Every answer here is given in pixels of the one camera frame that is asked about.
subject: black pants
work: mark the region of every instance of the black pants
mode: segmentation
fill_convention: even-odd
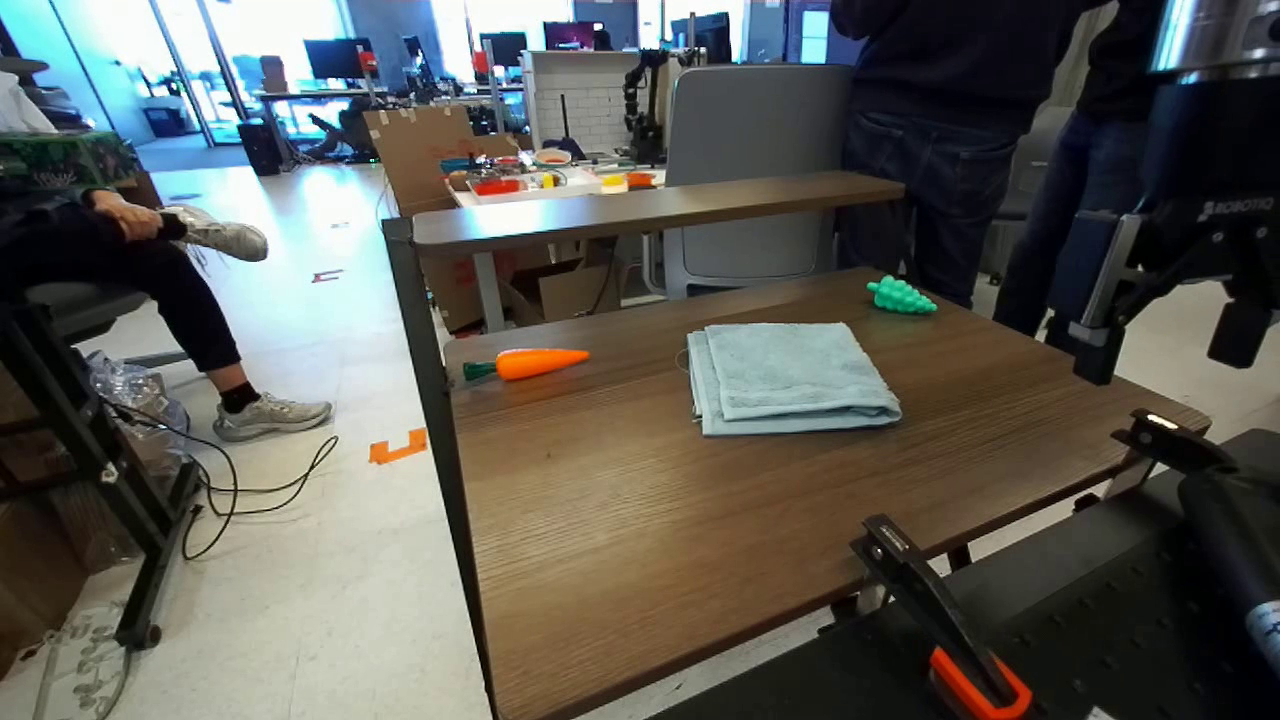
[[[0,245],[0,292],[22,302],[26,288],[58,279],[144,292],[159,304],[169,333],[199,371],[239,365],[226,310],[194,259],[169,241],[183,232],[174,226],[169,218],[159,241],[124,245],[119,228],[94,211],[69,208],[34,219]]]

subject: white floor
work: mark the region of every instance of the white floor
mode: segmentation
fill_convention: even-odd
[[[217,554],[174,569],[159,605],[165,639],[138,657],[116,715],[488,715],[432,456],[369,464],[369,446],[405,446],[411,430],[423,430],[384,269],[379,218],[392,218],[392,200],[379,174],[301,167],[255,181],[250,167],[220,167],[159,174],[158,184],[169,200],[272,232],[264,265],[213,253],[196,253],[196,259],[232,316],[253,382],[277,398],[338,399],[334,430],[238,446],[239,481],[253,489],[283,486],[303,471],[323,435],[342,435],[342,447],[292,510],[238,519]],[[1122,371],[1203,407],[1216,422],[1216,441],[1280,430],[1276,337],[1252,371],[1210,365],[1216,310],[1220,292],[1210,284],[1158,304],[1131,329]],[[158,311],[138,311],[116,324],[103,350],[138,358],[174,350],[174,339]],[[165,375],[196,415],[196,433],[207,435],[213,390],[196,368]],[[82,613],[113,605],[116,577],[90,584]],[[726,651],[592,715],[654,715],[777,647],[801,644],[822,620]],[[0,683],[0,715],[34,707],[34,677],[39,670]],[[53,683],[45,715],[78,715],[61,714],[78,706],[58,693],[73,693],[69,681]]]

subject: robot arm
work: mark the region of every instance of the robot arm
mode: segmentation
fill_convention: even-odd
[[[1248,368],[1280,311],[1280,0],[1168,0],[1154,74],[1147,200],[1095,218],[1073,265],[1092,288],[1056,288],[1076,316],[1076,371],[1111,382],[1126,324],[1187,279],[1226,279],[1211,362]]]

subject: light blue cloth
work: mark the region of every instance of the light blue cloth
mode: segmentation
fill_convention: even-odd
[[[850,324],[710,324],[688,333],[705,435],[899,423],[899,399]]]

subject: green object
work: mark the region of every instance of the green object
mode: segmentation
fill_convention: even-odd
[[[899,276],[882,276],[867,284],[871,310],[895,311],[895,316],[932,316],[935,302],[928,302],[918,284]]]
[[[465,365],[465,382],[470,382],[470,386],[488,382],[488,375],[498,375],[498,365],[480,365],[480,362],[470,362],[470,365]]]

